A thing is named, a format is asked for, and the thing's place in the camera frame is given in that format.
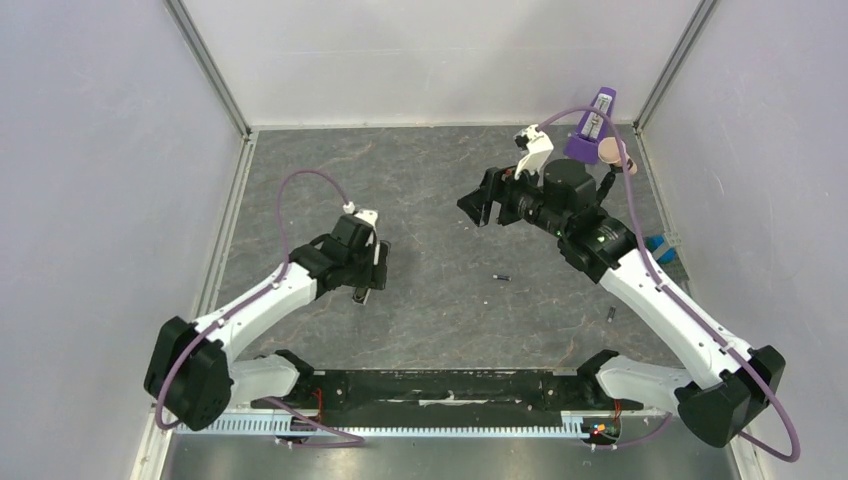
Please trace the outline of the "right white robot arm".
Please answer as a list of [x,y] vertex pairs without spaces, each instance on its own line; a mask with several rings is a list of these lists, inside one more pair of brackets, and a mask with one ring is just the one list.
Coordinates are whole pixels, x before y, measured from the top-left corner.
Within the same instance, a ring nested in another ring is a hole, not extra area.
[[494,205],[496,222],[524,221],[551,234],[565,261],[627,305],[672,350],[679,369],[641,363],[603,350],[581,365],[577,392],[591,408],[613,399],[670,413],[702,442],[724,447],[770,404],[786,367],[772,346],[753,349],[720,326],[638,248],[636,235],[602,206],[621,170],[601,182],[584,164],[549,163],[542,174],[514,167],[485,171],[457,205],[478,227]]

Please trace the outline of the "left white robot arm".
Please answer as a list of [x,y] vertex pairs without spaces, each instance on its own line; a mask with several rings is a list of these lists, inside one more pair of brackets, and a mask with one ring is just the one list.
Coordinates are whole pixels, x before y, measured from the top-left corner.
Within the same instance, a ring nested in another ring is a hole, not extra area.
[[253,360],[241,353],[287,315],[341,287],[364,304],[387,283],[391,245],[380,239],[379,214],[339,217],[331,232],[293,250],[267,278],[225,306],[161,327],[145,375],[159,428],[210,426],[228,408],[274,397],[290,408],[313,398],[308,365],[289,352]]

